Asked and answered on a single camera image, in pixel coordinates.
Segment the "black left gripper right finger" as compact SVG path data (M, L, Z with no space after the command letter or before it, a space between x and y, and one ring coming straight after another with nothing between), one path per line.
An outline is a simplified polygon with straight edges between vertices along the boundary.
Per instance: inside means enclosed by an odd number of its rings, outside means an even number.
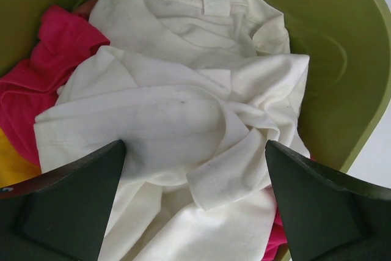
M276 141L265 155L293 260L390 260L390 189Z

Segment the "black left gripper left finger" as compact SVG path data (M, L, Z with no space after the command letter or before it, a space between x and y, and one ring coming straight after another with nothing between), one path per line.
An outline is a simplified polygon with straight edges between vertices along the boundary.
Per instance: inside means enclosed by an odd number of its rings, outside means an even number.
M1 188L1 260L97 260L126 148L114 141Z

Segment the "white t shirt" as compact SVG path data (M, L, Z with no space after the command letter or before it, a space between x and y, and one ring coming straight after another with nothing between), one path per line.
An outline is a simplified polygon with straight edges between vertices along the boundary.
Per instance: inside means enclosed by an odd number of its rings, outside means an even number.
M276 214L265 144L298 135L309 57L264 0L98 0L110 41L35 119L43 172L127 149L100 260L261 260Z

